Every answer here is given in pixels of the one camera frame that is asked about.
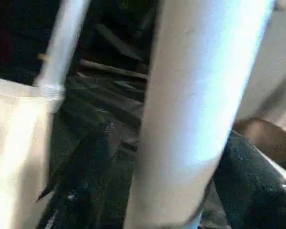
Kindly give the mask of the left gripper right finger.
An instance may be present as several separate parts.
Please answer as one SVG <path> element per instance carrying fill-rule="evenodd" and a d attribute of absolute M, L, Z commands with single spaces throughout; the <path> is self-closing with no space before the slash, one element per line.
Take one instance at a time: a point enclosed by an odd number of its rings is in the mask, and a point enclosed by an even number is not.
<path fill-rule="evenodd" d="M 214 183 L 233 229 L 286 229 L 286 170 L 231 131 Z"/>

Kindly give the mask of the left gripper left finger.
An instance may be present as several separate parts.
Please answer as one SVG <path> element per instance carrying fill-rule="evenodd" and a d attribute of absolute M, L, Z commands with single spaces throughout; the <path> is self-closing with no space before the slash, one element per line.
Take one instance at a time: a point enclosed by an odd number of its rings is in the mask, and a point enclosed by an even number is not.
<path fill-rule="evenodd" d="M 39 199 L 51 194 L 39 229 L 123 228 L 136 150 L 113 122 L 87 132 L 53 173 Z"/>

